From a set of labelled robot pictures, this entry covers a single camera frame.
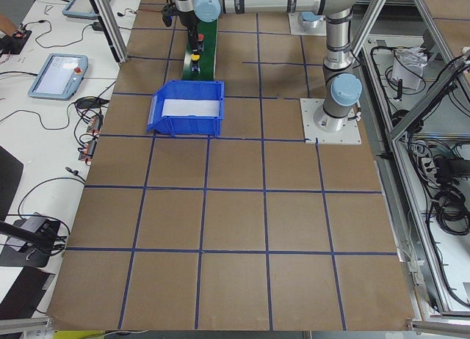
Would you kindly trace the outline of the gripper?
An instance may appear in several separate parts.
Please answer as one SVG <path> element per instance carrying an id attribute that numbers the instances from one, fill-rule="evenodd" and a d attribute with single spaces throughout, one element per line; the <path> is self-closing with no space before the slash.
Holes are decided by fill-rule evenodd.
<path id="1" fill-rule="evenodd" d="M 198 29 L 197 26 L 200 23 L 199 18 L 195 14 L 195 11 L 189 12 L 178 12 L 181 24 L 187 28 L 188 37 L 188 49 L 191 54 L 198 52 Z"/>

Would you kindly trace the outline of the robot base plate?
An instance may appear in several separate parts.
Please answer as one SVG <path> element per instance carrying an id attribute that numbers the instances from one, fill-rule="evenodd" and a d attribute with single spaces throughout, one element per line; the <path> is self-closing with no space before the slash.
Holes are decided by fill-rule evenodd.
<path id="1" fill-rule="evenodd" d="M 361 135 L 353 109 L 342 119 L 331 118 L 323 110 L 322 98 L 301 98 L 304 141 L 318 145 L 360 145 Z"/>
<path id="2" fill-rule="evenodd" d="M 326 35 L 325 17 L 312 12 L 294 12 L 288 14 L 290 34 L 312 35 L 324 37 Z"/>

